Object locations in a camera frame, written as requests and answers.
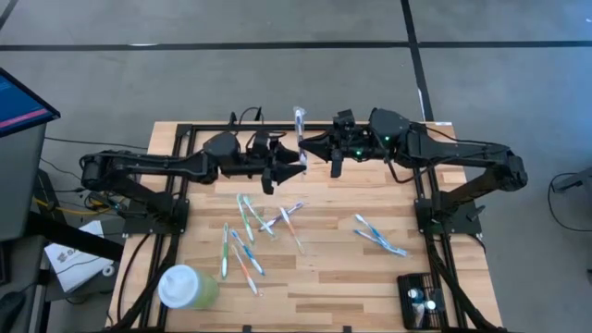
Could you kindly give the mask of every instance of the computer screen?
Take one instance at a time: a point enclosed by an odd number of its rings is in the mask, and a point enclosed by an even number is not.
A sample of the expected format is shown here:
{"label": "computer screen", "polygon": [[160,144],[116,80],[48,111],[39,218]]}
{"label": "computer screen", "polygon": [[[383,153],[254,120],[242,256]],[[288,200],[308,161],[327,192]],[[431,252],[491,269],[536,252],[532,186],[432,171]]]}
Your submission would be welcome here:
{"label": "computer screen", "polygon": [[52,106],[0,68],[0,137],[59,117]]}

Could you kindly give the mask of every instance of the wooden table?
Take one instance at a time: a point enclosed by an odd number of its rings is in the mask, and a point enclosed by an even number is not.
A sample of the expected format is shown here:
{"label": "wooden table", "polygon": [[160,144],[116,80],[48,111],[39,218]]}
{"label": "wooden table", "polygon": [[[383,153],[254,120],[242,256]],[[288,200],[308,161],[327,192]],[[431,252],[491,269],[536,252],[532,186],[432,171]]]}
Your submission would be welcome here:
{"label": "wooden table", "polygon": [[[177,124],[155,123],[150,154],[171,154]],[[450,124],[428,126],[454,135]],[[196,150],[215,134],[199,132]],[[239,133],[240,142],[245,144],[251,134]],[[313,136],[317,132],[306,134]],[[296,149],[293,132],[282,142]],[[395,167],[402,178],[412,175],[411,170]],[[263,194],[257,177],[249,180],[220,176],[212,185],[190,183],[191,214],[187,231],[181,237],[177,263],[214,276],[219,281],[220,296],[208,311],[169,310],[166,329],[241,331],[243,325],[252,325],[255,332],[340,332],[343,326],[352,326],[354,331],[405,331],[396,278],[407,273],[429,272],[424,238],[417,231],[413,210],[415,187],[412,182],[395,183],[382,161],[346,160],[339,179],[331,179],[329,171],[330,165],[309,154],[307,174],[276,186],[275,195]],[[437,175],[444,191],[466,181],[463,169],[458,166],[439,166]],[[142,184],[154,191],[162,191],[165,182],[165,177],[142,177]],[[283,223],[275,227],[278,240],[271,241],[264,233],[255,235],[253,252],[266,271],[266,277],[261,277],[250,266],[251,276],[264,293],[260,298],[254,297],[247,287],[232,252],[229,253],[227,280],[222,281],[219,275],[224,224],[228,222],[247,239],[236,203],[239,192],[249,194],[256,207],[265,209],[266,218],[276,216],[279,205],[288,208],[298,201],[306,202],[291,219],[303,242],[305,256],[299,253]],[[362,227],[353,219],[354,214],[364,216],[393,245],[402,247],[410,255],[402,258],[388,254],[355,235],[352,230]],[[251,223],[257,226],[254,218]],[[122,267],[127,266],[141,238],[135,236],[127,240]],[[489,321],[501,325],[483,249],[464,235],[455,235],[451,242],[461,286]],[[123,295],[125,310],[146,283],[153,244],[154,236],[151,236],[133,263]],[[115,290],[119,289],[123,271],[119,270]],[[113,318],[116,318],[117,294],[114,293],[110,307]],[[456,319],[450,295],[447,301],[450,323],[454,326]],[[154,296],[150,326],[156,323],[158,304]]]}

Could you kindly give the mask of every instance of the green toothbrush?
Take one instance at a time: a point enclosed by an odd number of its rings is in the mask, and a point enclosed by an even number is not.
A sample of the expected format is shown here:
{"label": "green toothbrush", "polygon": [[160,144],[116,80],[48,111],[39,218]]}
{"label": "green toothbrush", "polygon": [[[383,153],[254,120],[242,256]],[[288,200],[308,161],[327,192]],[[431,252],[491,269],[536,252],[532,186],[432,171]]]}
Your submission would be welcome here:
{"label": "green toothbrush", "polygon": [[228,223],[224,224],[224,237],[223,237],[223,248],[224,254],[222,257],[222,279],[226,279],[228,274]]}
{"label": "green toothbrush", "polygon": [[242,222],[244,222],[244,227],[247,229],[247,235],[249,236],[249,241],[251,241],[251,245],[255,244],[255,237],[253,236],[253,231],[251,230],[251,224],[249,223],[249,218],[242,210],[242,194],[237,194],[237,204],[239,204],[240,210],[240,217],[242,217]]}

